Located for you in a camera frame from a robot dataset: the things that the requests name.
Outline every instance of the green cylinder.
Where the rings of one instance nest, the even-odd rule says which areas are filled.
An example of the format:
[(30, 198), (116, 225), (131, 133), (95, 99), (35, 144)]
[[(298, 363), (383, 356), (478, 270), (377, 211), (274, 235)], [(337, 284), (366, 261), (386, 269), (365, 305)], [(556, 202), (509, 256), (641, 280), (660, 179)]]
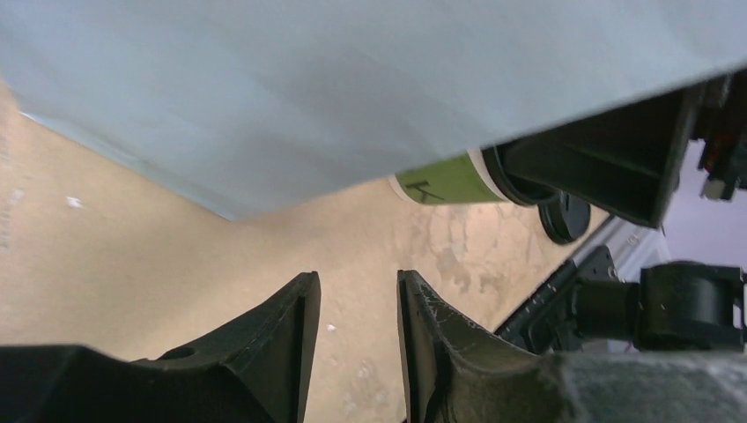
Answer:
[(400, 197), (418, 204), (469, 204), (507, 201), (488, 174), (480, 150), (389, 178)]

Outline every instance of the white debris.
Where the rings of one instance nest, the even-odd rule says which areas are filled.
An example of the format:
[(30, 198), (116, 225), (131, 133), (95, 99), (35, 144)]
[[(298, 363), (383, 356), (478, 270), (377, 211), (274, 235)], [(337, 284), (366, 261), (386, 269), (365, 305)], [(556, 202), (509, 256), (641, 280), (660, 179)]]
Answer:
[(387, 392), (381, 391), (376, 394), (376, 404), (384, 404), (387, 402)]
[(8, 200), (8, 205), (10, 207), (18, 204), (19, 201), (26, 195), (25, 191), (22, 189), (15, 189), (13, 190), (13, 193), (11, 194), (11, 199)]
[(345, 414), (350, 415), (358, 407), (353, 401), (351, 395), (345, 395)]
[(72, 207), (73, 209), (82, 209), (83, 203), (80, 202), (79, 198), (75, 197), (66, 197), (68, 200), (68, 206)]
[(371, 376), (371, 370), (368, 367), (361, 367), (358, 369), (358, 377), (366, 379)]

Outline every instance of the black container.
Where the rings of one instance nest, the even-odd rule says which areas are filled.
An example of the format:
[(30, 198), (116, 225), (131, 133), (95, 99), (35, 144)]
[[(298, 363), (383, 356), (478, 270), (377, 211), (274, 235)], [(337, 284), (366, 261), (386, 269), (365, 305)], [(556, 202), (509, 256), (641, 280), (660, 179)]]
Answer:
[(495, 147), (514, 181), (560, 189), (658, 227), (677, 185), (703, 87), (666, 93)]

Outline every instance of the black lid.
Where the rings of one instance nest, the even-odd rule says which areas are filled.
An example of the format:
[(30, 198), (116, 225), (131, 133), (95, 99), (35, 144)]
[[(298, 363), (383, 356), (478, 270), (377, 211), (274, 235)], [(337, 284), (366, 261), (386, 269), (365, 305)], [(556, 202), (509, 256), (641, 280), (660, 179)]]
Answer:
[(591, 221), (591, 205), (566, 192), (561, 192), (557, 201), (540, 204), (538, 208), (544, 231), (559, 245), (581, 238)]
[(482, 149), (485, 167), (500, 192), (512, 203), (529, 206), (544, 204), (558, 199), (558, 190), (538, 183), (525, 181), (503, 168), (503, 152), (509, 145), (494, 145)]

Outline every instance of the concrete floor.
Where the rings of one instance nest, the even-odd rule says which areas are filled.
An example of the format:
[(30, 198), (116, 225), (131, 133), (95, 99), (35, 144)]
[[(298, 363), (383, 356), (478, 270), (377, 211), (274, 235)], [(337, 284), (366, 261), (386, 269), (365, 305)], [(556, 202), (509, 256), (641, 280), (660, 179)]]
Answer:
[(307, 421), (401, 421), (396, 271), (492, 328), (573, 248), (535, 209), (423, 207), (384, 181), (230, 223), (24, 118), (0, 85), (0, 344), (155, 358), (316, 270)]

